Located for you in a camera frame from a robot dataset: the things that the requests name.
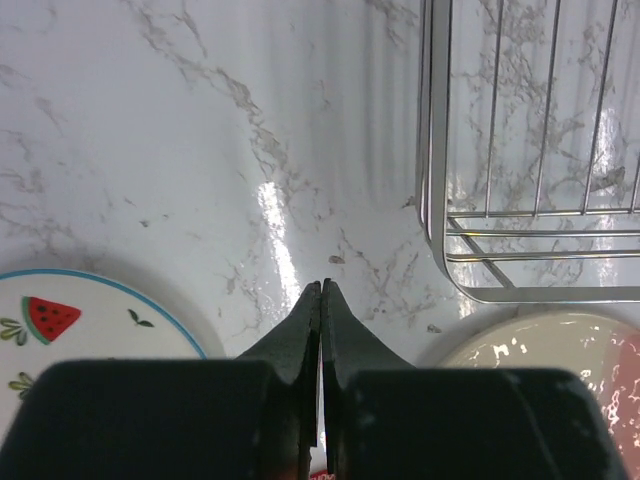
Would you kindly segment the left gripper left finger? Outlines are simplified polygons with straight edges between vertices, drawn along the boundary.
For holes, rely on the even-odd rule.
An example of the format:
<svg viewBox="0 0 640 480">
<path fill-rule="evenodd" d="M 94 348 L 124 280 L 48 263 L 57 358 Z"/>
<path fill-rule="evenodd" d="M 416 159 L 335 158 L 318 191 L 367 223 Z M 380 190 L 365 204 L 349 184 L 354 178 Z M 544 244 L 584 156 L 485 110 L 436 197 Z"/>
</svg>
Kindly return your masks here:
<svg viewBox="0 0 640 480">
<path fill-rule="evenodd" d="M 1 448 L 5 479 L 305 479 L 317 443 L 321 286 L 233 360 L 47 369 Z"/>
</svg>

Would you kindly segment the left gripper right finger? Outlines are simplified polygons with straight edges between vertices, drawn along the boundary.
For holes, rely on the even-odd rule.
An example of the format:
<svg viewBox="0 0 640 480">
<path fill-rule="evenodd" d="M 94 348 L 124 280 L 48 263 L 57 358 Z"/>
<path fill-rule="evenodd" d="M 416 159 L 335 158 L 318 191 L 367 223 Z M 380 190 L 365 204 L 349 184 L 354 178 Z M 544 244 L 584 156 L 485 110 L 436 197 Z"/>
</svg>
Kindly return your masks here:
<svg viewBox="0 0 640 480">
<path fill-rule="evenodd" d="M 328 471 L 338 479 L 623 479 L 595 399 L 550 368 L 418 368 L 321 294 Z"/>
</svg>

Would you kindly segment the metal wire dish rack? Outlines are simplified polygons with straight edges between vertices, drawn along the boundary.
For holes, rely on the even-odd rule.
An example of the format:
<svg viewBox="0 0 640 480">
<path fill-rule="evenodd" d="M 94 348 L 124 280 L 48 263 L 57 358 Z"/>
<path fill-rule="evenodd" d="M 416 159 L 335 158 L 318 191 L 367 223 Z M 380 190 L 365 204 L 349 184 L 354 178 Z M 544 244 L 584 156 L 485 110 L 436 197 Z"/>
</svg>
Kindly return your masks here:
<svg viewBox="0 0 640 480">
<path fill-rule="evenodd" d="M 425 1 L 417 210 L 482 303 L 639 299 L 639 5 Z"/>
</svg>

